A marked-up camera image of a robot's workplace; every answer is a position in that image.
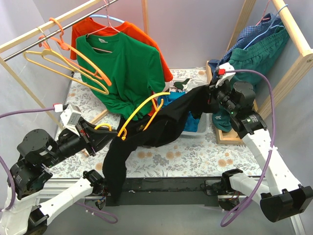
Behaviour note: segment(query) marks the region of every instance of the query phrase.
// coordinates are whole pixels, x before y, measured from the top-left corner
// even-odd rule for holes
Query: floral pattern
[[[206,81],[203,69],[172,70],[175,78],[196,78]],[[77,105],[86,120],[92,120],[105,109],[91,90],[72,83],[67,102]],[[119,115],[108,114],[99,123],[106,122],[118,127]],[[54,178],[80,178],[83,171],[96,169],[102,175],[102,163],[109,145],[95,157],[83,152],[68,158],[51,169]],[[138,147],[126,161],[127,177],[197,177],[221,176],[226,170],[239,168],[247,175],[260,175],[261,169],[252,153],[244,145],[216,143],[213,124],[201,137],[181,136],[176,141],[155,148]]]

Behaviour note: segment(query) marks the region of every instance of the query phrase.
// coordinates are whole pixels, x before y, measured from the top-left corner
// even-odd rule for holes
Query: blue plaid shirt
[[[212,63],[209,63],[209,66],[211,67],[212,71],[215,71],[215,68],[218,65],[222,65],[224,63],[227,63],[230,59],[231,53],[233,49],[235,48],[240,48],[243,49],[245,48],[255,37],[260,35],[261,33],[264,33],[270,24],[272,23],[273,19],[275,19],[275,15],[272,13],[268,13],[267,15],[264,16],[264,18],[270,18],[269,20],[262,21],[259,25],[257,26],[248,26],[242,30],[242,32],[239,34],[237,43],[229,49],[229,51],[226,53],[226,55],[219,61],[217,62],[216,60],[212,60]],[[273,26],[278,25],[281,23],[281,19],[279,16],[275,19]],[[264,38],[272,35],[275,33],[276,28],[269,29],[267,33],[262,35],[261,37],[257,38],[256,40],[253,41],[253,43],[250,44],[250,46],[258,43],[259,41],[263,40]]]

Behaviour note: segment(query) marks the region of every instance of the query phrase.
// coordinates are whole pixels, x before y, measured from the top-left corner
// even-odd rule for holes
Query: metal rod
[[[111,5],[111,4],[113,4],[113,3],[117,2],[117,1],[118,1],[118,0],[109,1],[108,5]],[[100,11],[100,10],[106,8],[106,7],[107,7],[106,5],[100,6],[99,8],[97,8],[97,9],[95,9],[94,11],[88,13],[87,15],[85,15],[85,16],[83,16],[83,17],[81,17],[81,18],[79,18],[79,19],[77,19],[77,20],[75,20],[75,21],[73,21],[72,23],[69,23],[68,25],[65,25],[65,26],[63,27],[63,29],[67,29],[67,28],[73,26],[74,24],[76,24],[76,23],[82,21],[83,19],[87,18],[88,16],[91,16],[92,14],[94,14],[94,13],[96,13],[96,12],[98,12],[98,11]],[[56,35],[56,34],[58,34],[58,33],[60,33],[60,32],[61,32],[61,30],[58,29],[58,30],[54,31],[53,33],[48,34],[48,35],[46,36],[46,38],[51,38],[51,37],[53,37],[54,35]],[[8,61],[8,60],[14,58],[14,57],[17,56],[17,55],[22,54],[24,51],[27,51],[28,49],[31,49],[32,47],[38,45],[39,43],[42,43],[43,41],[46,40],[46,38],[42,38],[42,39],[40,39],[40,40],[38,40],[38,41],[36,41],[36,42],[30,44],[29,46],[23,48],[22,50],[19,50],[19,51],[15,52],[14,54],[9,55],[8,57],[4,58],[4,61]]]

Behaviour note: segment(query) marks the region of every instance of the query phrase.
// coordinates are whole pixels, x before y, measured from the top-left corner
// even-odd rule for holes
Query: white wall
[[[0,44],[14,39],[21,34],[32,30],[44,23],[39,11],[32,0],[0,0]],[[9,54],[34,42],[37,37],[28,40],[21,46],[1,54],[4,58]],[[50,46],[58,51],[52,42]],[[9,66],[20,78],[33,90],[37,97],[46,107],[53,103],[63,102],[66,96],[69,80],[52,72],[44,70],[32,63],[27,62],[22,55],[8,61]],[[0,66],[0,113],[20,109],[39,108],[37,103],[22,89],[22,87]],[[4,158],[8,167],[17,161],[19,154],[17,145],[31,130],[43,128],[52,136],[56,132],[56,124],[45,114],[24,114],[5,117],[0,120],[0,155]],[[0,166],[0,208],[3,208],[6,198],[7,176]]]
[[[86,1],[34,0],[45,21]],[[170,68],[203,67],[207,60],[220,59],[225,54],[243,2],[244,0],[149,0],[150,36],[158,43]],[[109,7],[109,14],[143,29],[141,0],[119,0]],[[107,24],[105,19],[96,21]],[[68,42],[70,34],[71,29],[68,29],[65,33]]]
[[[266,0],[258,0],[254,7],[249,23],[255,24],[259,21]],[[312,0],[285,0],[295,21],[302,30],[309,45],[313,47],[313,1]],[[289,40],[286,48],[276,62],[268,77],[274,87],[299,56],[297,49]],[[313,177],[310,175],[313,167],[312,140],[313,140],[313,70],[311,70],[288,96],[276,108],[277,138],[275,145],[284,156],[283,159],[294,175],[304,186],[313,187]],[[267,88],[259,87],[258,103],[268,96]],[[271,129],[271,119],[266,123]],[[301,214],[301,219],[307,234],[312,234],[313,203]]]

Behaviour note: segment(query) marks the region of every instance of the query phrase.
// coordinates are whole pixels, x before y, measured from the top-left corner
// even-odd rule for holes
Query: wooden clothes rack
[[[245,0],[226,51],[236,43],[239,33],[245,28],[255,2],[256,0]],[[272,2],[277,11],[286,5],[283,0],[272,0]],[[309,46],[307,40],[303,36],[288,7],[283,8],[279,13],[279,16],[299,52],[299,57],[273,89],[275,106],[288,95],[288,93],[313,67],[313,49]],[[208,79],[210,79],[211,70],[207,63],[206,74],[208,75]],[[264,103],[259,107],[258,113],[263,119],[266,119],[271,113],[270,97],[268,96]],[[231,130],[229,133],[223,133],[216,128],[216,137],[219,144],[243,144],[234,130]]]
[[[115,2],[117,2],[118,0],[111,0],[109,1],[108,5],[111,5]],[[79,14],[80,12],[89,9],[90,7],[96,5],[97,3],[103,2],[103,0],[89,0],[86,3],[60,15],[59,17],[56,18],[56,20],[58,22],[63,22],[77,14]],[[101,7],[89,12],[88,14],[86,14],[85,16],[72,21],[71,23],[67,24],[66,26],[63,27],[63,29],[67,29],[70,28],[71,26],[73,26],[74,24],[76,24],[77,22],[80,22],[81,20],[87,18],[88,16],[100,11],[101,9],[106,8],[106,5],[102,5]],[[143,10],[143,20],[144,20],[144,25],[145,25],[145,32],[148,33],[148,15],[147,15],[147,3],[146,0],[142,0],[142,10]],[[0,53],[3,53],[19,44],[21,44],[22,42],[25,42],[26,40],[41,34],[41,30],[45,31],[47,29],[52,28],[53,26],[55,26],[56,23],[54,23],[53,21],[49,21],[15,39],[12,39],[11,41],[4,43],[0,46]],[[29,46],[23,48],[22,50],[19,50],[13,54],[11,54],[10,56],[6,57],[6,58],[1,58],[0,57],[0,64],[9,72],[9,74],[22,86],[22,88],[30,95],[30,97],[32,97],[35,102],[41,107],[41,108],[45,108],[44,104],[39,100],[39,98],[31,91],[31,89],[23,82],[23,80],[12,70],[12,68],[6,63],[6,61],[14,58],[15,56],[23,53],[24,51],[38,45],[39,43],[42,43],[43,41],[45,41],[48,38],[51,38],[52,36],[60,33],[61,30],[58,29],[56,31],[54,31],[53,33],[48,34],[45,38],[42,38],[40,40],[37,40],[36,42],[30,44]],[[96,116],[91,123],[95,124],[96,122],[98,122],[99,120],[101,120],[101,118],[106,115],[108,113],[107,110],[104,110],[102,113],[100,113],[98,116]],[[61,128],[63,129],[62,124],[56,119],[56,117],[51,113],[51,112],[47,112],[47,114],[51,117],[51,119]]]

